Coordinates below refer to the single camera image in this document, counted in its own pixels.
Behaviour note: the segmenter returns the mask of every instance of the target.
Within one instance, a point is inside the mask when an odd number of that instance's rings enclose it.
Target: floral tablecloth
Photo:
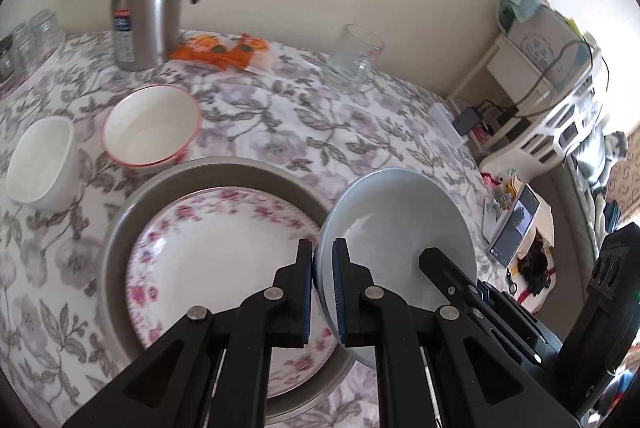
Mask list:
[[[468,149],[452,148],[427,115],[439,99],[374,72],[361,92],[322,85],[324,55],[273,43],[273,76],[213,72],[179,62],[145,72],[114,65],[109,33],[70,36],[62,50],[0,105],[0,176],[17,141],[53,114],[76,124],[82,188],[64,212],[13,204],[0,186],[0,367],[43,427],[57,427],[119,369],[97,317],[100,248],[110,219],[145,179],[102,151],[108,109],[143,84],[179,85],[204,124],[187,158],[243,156],[290,170],[329,199],[383,166],[419,170],[440,183],[465,216],[478,275],[504,288],[481,234],[486,191]],[[357,364],[327,400],[290,428],[378,425],[375,373]]]

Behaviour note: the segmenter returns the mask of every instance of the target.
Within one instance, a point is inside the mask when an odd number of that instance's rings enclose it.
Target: charger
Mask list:
[[[451,124],[460,135],[466,135],[482,123],[482,112],[476,106],[468,106]]]

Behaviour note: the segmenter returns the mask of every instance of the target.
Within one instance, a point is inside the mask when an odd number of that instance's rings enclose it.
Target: gray baking pan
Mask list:
[[[181,196],[217,186],[244,186],[276,195],[307,214],[319,227],[331,204],[297,177],[250,159],[210,157],[172,167],[130,196],[114,218],[105,241],[98,282],[98,320],[109,349],[121,366],[143,351],[125,302],[127,261],[138,235],[166,205]],[[267,400],[266,423],[288,420],[327,397],[349,373],[354,359],[337,345],[327,362],[310,379],[285,394]]]

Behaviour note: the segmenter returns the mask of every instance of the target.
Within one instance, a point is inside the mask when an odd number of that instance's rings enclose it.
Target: orange snack packet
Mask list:
[[[267,40],[242,34],[236,46],[225,55],[225,60],[243,71],[270,74],[274,54]]]
[[[171,55],[174,60],[209,64],[226,70],[226,46],[213,34],[199,34],[187,39]]]

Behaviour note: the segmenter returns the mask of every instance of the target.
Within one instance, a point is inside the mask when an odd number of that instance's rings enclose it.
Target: phone screen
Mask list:
[[[507,267],[516,254],[540,202],[529,186],[525,186],[511,210],[507,222],[489,250],[502,266]]]

